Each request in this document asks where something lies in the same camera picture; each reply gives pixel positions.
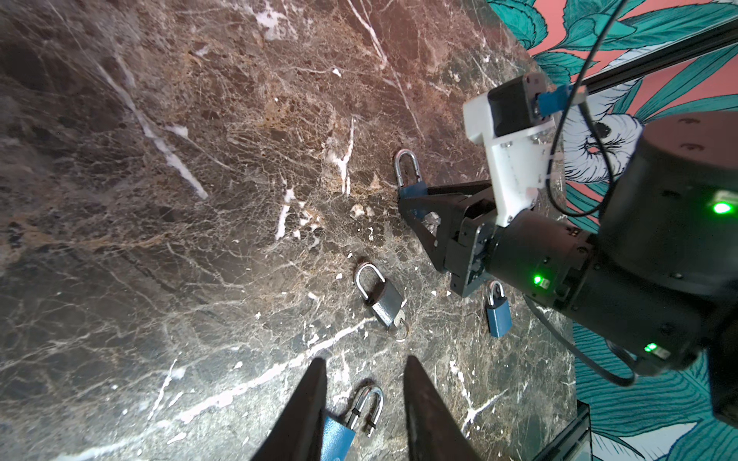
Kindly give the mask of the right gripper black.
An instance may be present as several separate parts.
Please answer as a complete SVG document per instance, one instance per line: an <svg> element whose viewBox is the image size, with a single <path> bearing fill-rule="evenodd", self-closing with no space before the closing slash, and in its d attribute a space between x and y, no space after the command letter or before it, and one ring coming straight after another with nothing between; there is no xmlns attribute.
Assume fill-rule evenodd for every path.
<svg viewBox="0 0 738 461"><path fill-rule="evenodd" d="M451 291L465 298L493 276L487 271L490 242L497 229L497 207L490 181L429 186L429 196L462 194L458 198L405 198L399 211L415 232L437 271L451 274ZM424 224L435 213L435 234Z"/></svg>

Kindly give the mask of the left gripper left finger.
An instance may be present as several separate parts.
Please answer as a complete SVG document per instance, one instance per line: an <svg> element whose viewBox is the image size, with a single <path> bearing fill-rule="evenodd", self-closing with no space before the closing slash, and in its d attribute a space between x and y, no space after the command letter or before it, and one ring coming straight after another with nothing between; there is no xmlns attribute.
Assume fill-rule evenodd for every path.
<svg viewBox="0 0 738 461"><path fill-rule="evenodd" d="M326 419L326 361L317 357L252 460L319 460Z"/></svg>

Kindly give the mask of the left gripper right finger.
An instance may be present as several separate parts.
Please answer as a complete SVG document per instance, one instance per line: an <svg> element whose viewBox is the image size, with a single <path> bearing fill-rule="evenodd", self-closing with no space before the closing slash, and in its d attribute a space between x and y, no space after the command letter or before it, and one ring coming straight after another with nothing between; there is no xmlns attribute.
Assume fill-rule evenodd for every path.
<svg viewBox="0 0 738 461"><path fill-rule="evenodd" d="M404 371L409 460L480 460L414 355Z"/></svg>

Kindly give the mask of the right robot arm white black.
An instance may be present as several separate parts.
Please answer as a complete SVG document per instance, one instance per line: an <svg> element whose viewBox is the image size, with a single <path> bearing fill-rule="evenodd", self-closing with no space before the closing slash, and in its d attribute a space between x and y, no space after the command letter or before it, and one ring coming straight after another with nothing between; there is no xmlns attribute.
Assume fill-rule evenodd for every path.
<svg viewBox="0 0 738 461"><path fill-rule="evenodd" d="M524 209L503 227L489 182L399 189L434 267L466 297L496 279L633 355L637 376L708 359L714 416L737 422L737 115L646 126L597 232Z"/></svg>

